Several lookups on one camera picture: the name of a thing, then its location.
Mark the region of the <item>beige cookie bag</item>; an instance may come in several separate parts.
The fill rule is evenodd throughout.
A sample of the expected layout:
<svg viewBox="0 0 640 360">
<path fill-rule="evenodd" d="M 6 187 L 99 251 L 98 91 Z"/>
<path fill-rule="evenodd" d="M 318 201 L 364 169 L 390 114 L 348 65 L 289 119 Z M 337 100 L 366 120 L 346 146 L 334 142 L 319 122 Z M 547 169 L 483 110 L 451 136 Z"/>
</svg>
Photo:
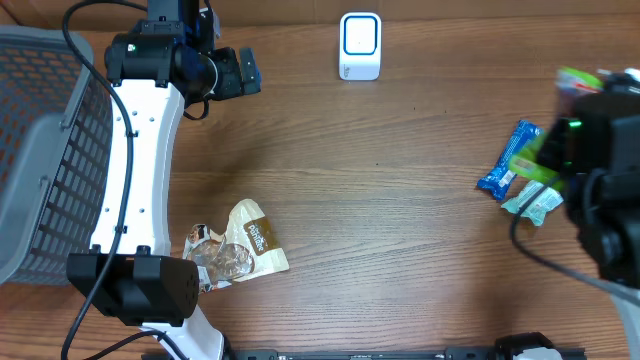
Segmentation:
<svg viewBox="0 0 640 360">
<path fill-rule="evenodd" d="M 205 224 L 194 225 L 183 258 L 197 265 L 201 293 L 289 269 L 269 219 L 252 199 L 236 204 L 222 234 Z"/>
</svg>

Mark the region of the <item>blue Oreo packet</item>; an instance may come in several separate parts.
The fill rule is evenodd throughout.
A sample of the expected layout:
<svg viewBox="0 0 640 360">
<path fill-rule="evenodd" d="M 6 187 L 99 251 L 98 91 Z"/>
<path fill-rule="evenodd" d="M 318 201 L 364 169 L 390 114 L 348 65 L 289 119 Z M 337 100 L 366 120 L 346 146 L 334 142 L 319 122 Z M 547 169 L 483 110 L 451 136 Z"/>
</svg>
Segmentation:
<svg viewBox="0 0 640 360">
<path fill-rule="evenodd" d="M 537 125 L 527 120 L 520 120 L 494 167 L 487 175 L 477 181 L 476 186 L 481 190 L 488 191 L 497 202 L 502 202 L 516 177 L 516 174 L 509 169 L 511 157 L 543 132 L 544 130 Z"/>
</svg>

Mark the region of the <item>green snack bag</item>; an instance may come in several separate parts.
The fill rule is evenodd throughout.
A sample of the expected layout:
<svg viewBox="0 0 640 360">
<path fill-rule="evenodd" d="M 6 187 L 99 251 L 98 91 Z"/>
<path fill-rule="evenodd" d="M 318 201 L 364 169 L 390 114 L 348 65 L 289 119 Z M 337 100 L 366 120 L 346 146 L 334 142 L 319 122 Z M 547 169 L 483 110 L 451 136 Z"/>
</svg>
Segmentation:
<svg viewBox="0 0 640 360">
<path fill-rule="evenodd" d="M 571 166 L 565 159 L 567 134 L 574 122 L 572 106 L 582 96 L 598 93 L 603 82 L 589 73 L 562 67 L 556 72 L 556 113 L 552 126 L 511 156 L 509 169 L 529 180 L 546 183 Z"/>
</svg>

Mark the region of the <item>light teal snack packet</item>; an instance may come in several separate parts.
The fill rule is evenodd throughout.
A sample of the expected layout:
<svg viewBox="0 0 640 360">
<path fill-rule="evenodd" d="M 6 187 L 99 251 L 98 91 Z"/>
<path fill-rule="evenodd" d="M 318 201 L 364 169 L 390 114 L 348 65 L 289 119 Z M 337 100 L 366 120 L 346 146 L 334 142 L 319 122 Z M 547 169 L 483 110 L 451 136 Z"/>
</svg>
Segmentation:
<svg viewBox="0 0 640 360">
<path fill-rule="evenodd" d="M 540 195 L 536 195 L 542 187 L 542 183 L 531 180 L 516 197 L 507 200 L 501 207 L 511 214 L 516 214 L 523 205 L 532 200 L 522 217 L 528 218 L 539 227 L 544 223 L 546 215 L 564 202 L 562 195 L 553 188 L 547 188 Z"/>
</svg>

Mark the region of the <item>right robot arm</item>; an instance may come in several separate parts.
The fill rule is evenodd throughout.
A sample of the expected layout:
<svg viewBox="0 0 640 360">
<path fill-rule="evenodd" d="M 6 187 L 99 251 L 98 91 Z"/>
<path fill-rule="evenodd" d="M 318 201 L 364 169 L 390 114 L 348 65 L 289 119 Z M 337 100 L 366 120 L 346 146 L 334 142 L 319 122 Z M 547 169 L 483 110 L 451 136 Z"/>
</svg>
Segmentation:
<svg viewBox="0 0 640 360">
<path fill-rule="evenodd" d="M 639 356 L 639 71 L 603 71 L 598 85 L 562 75 L 556 121 L 536 158 L 563 181 L 578 241 L 594 261 Z"/>
</svg>

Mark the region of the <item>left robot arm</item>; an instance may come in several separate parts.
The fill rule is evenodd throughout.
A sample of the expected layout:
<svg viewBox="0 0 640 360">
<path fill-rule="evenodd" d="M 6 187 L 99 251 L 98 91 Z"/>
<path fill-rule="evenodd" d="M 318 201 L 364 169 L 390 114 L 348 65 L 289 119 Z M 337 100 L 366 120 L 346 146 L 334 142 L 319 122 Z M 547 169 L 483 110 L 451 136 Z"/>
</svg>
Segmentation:
<svg viewBox="0 0 640 360">
<path fill-rule="evenodd" d="M 168 191 L 175 136 L 188 108 L 256 94 L 261 75 L 249 48 L 219 48 L 209 2 L 156 0 L 114 37 L 96 79 L 112 102 L 102 210 L 85 253 L 66 275 L 95 308 L 152 337 L 171 359 L 230 359 L 229 341 L 198 304 L 198 269 L 171 254 Z"/>
</svg>

